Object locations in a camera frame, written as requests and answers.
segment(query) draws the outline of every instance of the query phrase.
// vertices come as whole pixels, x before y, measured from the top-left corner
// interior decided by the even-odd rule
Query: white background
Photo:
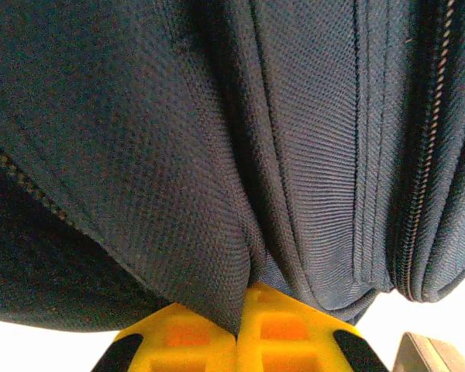
[[[436,304],[380,294],[357,328],[392,368],[404,331],[441,339],[465,357],[465,281]],[[71,333],[0,322],[0,371],[90,371],[117,332]]]

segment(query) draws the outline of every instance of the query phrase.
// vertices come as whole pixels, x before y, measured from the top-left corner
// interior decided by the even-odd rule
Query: zipper
[[[68,218],[67,213],[59,207],[55,202],[48,197],[48,195],[41,190],[32,180],[29,178],[12,158],[0,148],[0,167],[7,173],[8,178],[15,184],[20,186],[24,192],[29,194],[33,199],[41,203],[50,213],[58,217],[61,221],[67,223],[68,226],[75,228],[80,231],[76,225]]]
[[[417,235],[420,222],[424,215],[424,202],[430,188],[431,165],[437,147],[437,128],[439,118],[444,111],[442,100],[445,84],[445,70],[448,63],[450,45],[450,30],[455,0],[443,3],[443,6],[431,4],[429,11],[437,11],[437,17],[433,20],[436,24],[430,33],[431,47],[428,76],[425,78],[425,90],[423,91],[424,109],[422,131],[419,133],[418,145],[414,149],[416,157],[415,174],[412,176],[408,209],[402,220],[401,239],[399,249],[395,252],[394,283],[397,289],[409,300],[414,301],[412,294],[412,265],[414,252],[417,248]]]

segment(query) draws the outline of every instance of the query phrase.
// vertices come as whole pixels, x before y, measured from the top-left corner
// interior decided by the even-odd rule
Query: white surface
[[[465,357],[465,281],[436,304],[380,294],[358,329],[392,367],[404,331],[441,339]],[[0,322],[0,371],[90,371],[117,332],[70,333]]]

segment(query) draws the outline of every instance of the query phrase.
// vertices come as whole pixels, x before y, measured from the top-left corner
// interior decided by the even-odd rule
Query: zipper teeth
[[[421,170],[418,176],[418,186],[415,189],[415,197],[412,202],[412,213],[411,213],[411,227],[409,230],[409,238],[407,239],[407,247],[405,248],[405,283],[403,289],[405,290],[405,296],[413,300],[412,289],[411,289],[411,273],[413,263],[413,252],[415,249],[415,243],[417,240],[417,233],[419,230],[419,223],[423,213],[423,205],[425,200],[425,192],[429,183],[429,175],[432,164],[432,155],[434,148],[436,147],[437,138],[437,126],[439,121],[439,115],[441,111],[441,97],[443,96],[444,86],[444,72],[446,70],[448,46],[450,44],[450,26],[451,26],[451,15],[453,14],[453,3],[455,0],[449,0],[446,4],[446,14],[443,23],[443,34],[441,36],[440,54],[439,61],[436,65],[436,80],[434,82],[434,88],[432,95],[430,96],[432,102],[432,111],[429,113],[430,121],[427,127],[426,142],[423,150],[425,151],[422,155],[422,161],[420,162]]]
[[[7,176],[13,180],[22,190],[41,203],[51,213],[60,220],[65,221],[69,226],[76,228],[74,223],[67,217],[61,207],[55,204],[41,189],[14,163],[3,150],[0,149],[0,167],[7,172]]]

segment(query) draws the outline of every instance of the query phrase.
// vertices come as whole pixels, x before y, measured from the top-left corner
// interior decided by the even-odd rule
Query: yellow plastic object
[[[124,329],[143,336],[129,372],[353,371],[334,340],[351,325],[266,286],[246,292],[238,343],[209,320],[172,304]]]

